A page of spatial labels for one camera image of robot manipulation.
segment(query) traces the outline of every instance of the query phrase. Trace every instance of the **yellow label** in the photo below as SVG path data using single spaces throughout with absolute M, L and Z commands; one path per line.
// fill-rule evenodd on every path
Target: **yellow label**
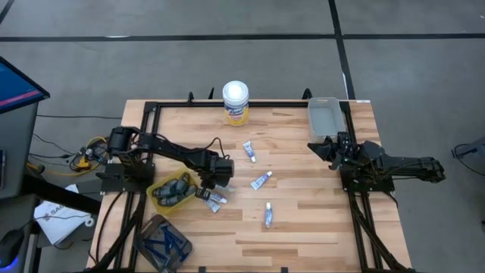
M 228 124 L 231 124 L 234 126 L 240 126 L 240 125 L 243 125 L 248 120 L 248 116 L 249 116 L 248 106 L 244 106 L 242 108 L 242 111 L 239 112 L 237 115 L 235 115 L 234 113 L 230 114 L 230 110 L 228 110 L 227 108 L 225 109 L 225 112 L 226 112 L 226 119 Z

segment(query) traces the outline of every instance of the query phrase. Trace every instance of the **plastic container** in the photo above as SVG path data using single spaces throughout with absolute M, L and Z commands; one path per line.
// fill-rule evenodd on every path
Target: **plastic container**
M 146 195 L 147 195 L 147 197 L 150 198 L 150 201 L 152 201 L 152 205 L 155 207 L 155 209 L 157 210 L 157 212 L 159 214 L 161 214 L 161 215 L 169 215 L 173 211 L 179 209 L 184 204 L 187 204 L 189 201 L 191 201 L 192 199 L 194 199 L 195 194 L 193 193 L 193 194 L 189 195 L 188 197 L 186 197 L 184 200 L 178 202 L 175 206 L 168 207 L 168 206 L 160 206 L 158 204 L 158 200 L 155 197 L 152 196 L 152 191 L 154 189 L 163 186 L 165 183 L 167 183 L 168 181 L 170 181 L 172 179 L 179 179 L 180 176 L 184 172 L 189 173 L 189 175 L 190 175 L 189 185 L 196 185 L 198 187 L 199 185 L 198 185 L 198 183 L 196 183 L 196 181 L 194 179 L 194 172 L 191 171 L 191 170 L 189 170 L 188 168 L 181 168 L 181 169 L 179 169 L 179 170 L 177 170 L 177 171 L 169 174 L 168 176 L 164 177 L 159 182 L 154 183 L 153 185 L 151 185 L 150 187 L 148 187 L 146 189 Z
M 238 80 L 226 83 L 222 89 L 227 123 L 241 126 L 249 116 L 249 91 L 247 85 Z
M 339 100 L 335 98 L 312 98 L 308 101 L 308 125 L 310 140 L 322 143 L 325 137 L 336 138 L 346 130 Z

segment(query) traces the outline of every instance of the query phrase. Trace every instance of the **white paper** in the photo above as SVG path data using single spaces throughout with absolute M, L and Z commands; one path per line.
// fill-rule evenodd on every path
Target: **white paper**
M 79 193 L 75 184 L 67 186 L 66 190 Z M 84 221 L 89 219 L 91 215 L 89 213 L 81 212 L 76 209 L 66 208 L 63 205 L 59 205 L 49 201 L 42 202 L 42 204 L 36 207 L 36 211 L 33 213 L 34 218 L 44 216 L 67 218 L 73 215 L 85 217 L 72 217 L 69 219 L 42 218 L 37 220 L 37 223 L 39 223 L 39 226 L 42 228 L 51 244 L 60 243 L 65 237 L 67 237 L 74 230 L 76 230 L 76 228 L 84 224 Z

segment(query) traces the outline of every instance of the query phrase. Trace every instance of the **black floor stripe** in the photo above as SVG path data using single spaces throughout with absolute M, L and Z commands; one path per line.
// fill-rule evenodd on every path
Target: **black floor stripe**
M 14 4 L 15 0 L 8 0 L 7 4 L 3 7 L 2 12 L 0 13 L 0 24 L 3 22 L 5 19 L 5 16 L 7 16 L 8 11 L 10 11 L 10 8 Z
M 234 41 L 234 40 L 313 40 L 335 39 L 333 34 L 214 34 L 163 36 L 67 36 L 0 37 L 0 42 L 164 42 L 164 41 Z
M 343 39 L 485 39 L 485 33 L 344 34 Z
M 332 15 L 336 47 L 339 51 L 340 67 L 342 68 L 343 80 L 346 85 L 347 99 L 355 99 L 354 85 L 352 84 L 352 77 L 350 76 L 349 61 L 342 39 L 342 30 L 340 28 L 339 14 L 336 11 L 335 0 L 328 0 L 328 5 L 330 6 L 330 14 Z

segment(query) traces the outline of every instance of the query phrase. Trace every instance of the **yellow cable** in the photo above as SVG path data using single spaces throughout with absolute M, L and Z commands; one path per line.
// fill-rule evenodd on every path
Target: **yellow cable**
M 104 141 L 105 143 L 107 143 L 106 139 L 102 136 L 96 136 L 96 137 L 93 137 L 89 142 L 88 142 L 88 145 L 91 145 L 92 143 L 94 143 L 96 140 L 102 140 Z M 95 170 L 97 167 L 100 166 L 101 163 L 97 163 L 96 165 L 94 165 L 92 168 L 90 168 L 89 170 L 85 170 L 85 171 L 81 171 L 80 173 L 61 173 L 61 172 L 58 172 L 58 171 L 50 171 L 50 170 L 46 170 L 48 173 L 50 174 L 54 174 L 54 175 L 61 175 L 61 176 L 69 176 L 69 177 L 76 177 L 76 176 L 80 176 L 80 175 L 83 175 L 83 174 L 87 174 L 89 173 L 90 171 L 93 171 Z M 27 167 L 31 167 L 31 168 L 35 168 L 37 169 L 36 166 L 30 164 L 30 163 L 27 163 Z

